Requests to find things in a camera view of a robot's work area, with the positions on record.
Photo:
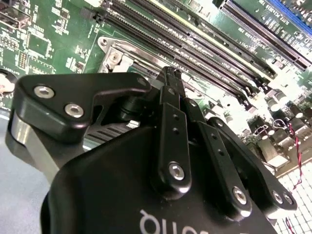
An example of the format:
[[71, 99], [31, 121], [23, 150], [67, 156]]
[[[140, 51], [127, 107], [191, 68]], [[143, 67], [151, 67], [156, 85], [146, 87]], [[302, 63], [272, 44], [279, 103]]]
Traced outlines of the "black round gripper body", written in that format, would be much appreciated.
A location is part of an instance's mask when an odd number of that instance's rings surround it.
[[165, 200], [152, 186], [150, 127], [132, 130], [69, 161], [59, 170], [41, 208], [43, 234], [273, 234], [253, 206], [242, 221], [216, 206], [207, 154], [190, 146], [191, 189]]

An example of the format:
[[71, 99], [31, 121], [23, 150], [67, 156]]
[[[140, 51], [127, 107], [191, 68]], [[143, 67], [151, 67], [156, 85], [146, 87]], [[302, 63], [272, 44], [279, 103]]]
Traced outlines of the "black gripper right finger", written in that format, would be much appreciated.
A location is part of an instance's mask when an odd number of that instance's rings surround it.
[[296, 211], [293, 195], [220, 118], [206, 120], [198, 104], [185, 97], [183, 104], [195, 138], [207, 152], [216, 202], [230, 219], [245, 219], [258, 208], [274, 219]]

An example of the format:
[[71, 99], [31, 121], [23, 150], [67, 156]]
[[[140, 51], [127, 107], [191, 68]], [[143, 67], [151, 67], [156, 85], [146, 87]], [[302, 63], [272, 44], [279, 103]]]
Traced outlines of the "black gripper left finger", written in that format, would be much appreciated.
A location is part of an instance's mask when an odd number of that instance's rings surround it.
[[138, 73], [29, 75], [14, 94], [14, 114], [34, 130], [61, 143], [134, 120], [153, 129], [152, 186], [166, 199], [192, 184], [187, 117], [181, 72], [165, 66], [153, 81]]

